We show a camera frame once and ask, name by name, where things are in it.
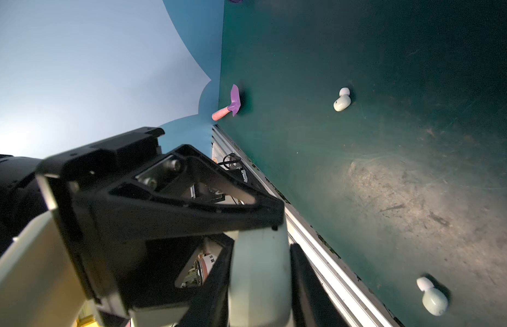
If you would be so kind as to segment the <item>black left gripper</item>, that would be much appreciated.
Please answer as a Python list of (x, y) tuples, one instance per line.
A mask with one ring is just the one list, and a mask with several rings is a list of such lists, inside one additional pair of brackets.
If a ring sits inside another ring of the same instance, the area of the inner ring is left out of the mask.
[[(226, 232), (279, 227), (284, 204), (190, 145), (162, 153), (162, 135), (145, 127), (51, 156), (37, 181), (100, 318), (226, 319)], [(242, 204), (191, 195), (200, 185)]]

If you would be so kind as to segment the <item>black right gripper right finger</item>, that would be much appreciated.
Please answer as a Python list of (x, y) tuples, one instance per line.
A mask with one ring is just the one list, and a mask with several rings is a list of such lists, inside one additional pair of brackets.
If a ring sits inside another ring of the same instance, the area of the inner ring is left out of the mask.
[(295, 326), (349, 327), (321, 285), (299, 244), (290, 245)]

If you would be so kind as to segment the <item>white earbud charging case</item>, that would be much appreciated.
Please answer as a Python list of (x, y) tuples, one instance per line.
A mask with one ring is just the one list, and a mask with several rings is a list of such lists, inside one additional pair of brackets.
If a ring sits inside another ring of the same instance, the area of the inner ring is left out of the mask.
[(287, 226), (240, 231), (228, 287), (230, 326), (286, 326), (292, 307)]

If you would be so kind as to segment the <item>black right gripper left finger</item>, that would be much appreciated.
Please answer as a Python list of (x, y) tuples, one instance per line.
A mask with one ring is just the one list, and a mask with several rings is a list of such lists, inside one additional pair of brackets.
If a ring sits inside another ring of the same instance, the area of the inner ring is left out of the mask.
[(224, 247), (213, 259), (206, 279), (178, 326), (228, 326), (228, 288), (233, 246)]

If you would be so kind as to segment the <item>white earbud front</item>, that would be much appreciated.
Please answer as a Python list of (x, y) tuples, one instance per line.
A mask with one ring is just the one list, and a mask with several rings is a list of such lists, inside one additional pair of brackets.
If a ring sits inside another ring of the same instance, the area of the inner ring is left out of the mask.
[(418, 278), (416, 284), (423, 293), (422, 304), (425, 309), (433, 316), (442, 316), (448, 309), (449, 301), (447, 296), (426, 277)]

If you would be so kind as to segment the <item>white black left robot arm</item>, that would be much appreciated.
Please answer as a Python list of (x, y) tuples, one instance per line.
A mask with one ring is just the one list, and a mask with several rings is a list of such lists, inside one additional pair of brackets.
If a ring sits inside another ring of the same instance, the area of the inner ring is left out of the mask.
[(0, 158), (0, 326), (284, 326), (282, 201), (140, 128)]

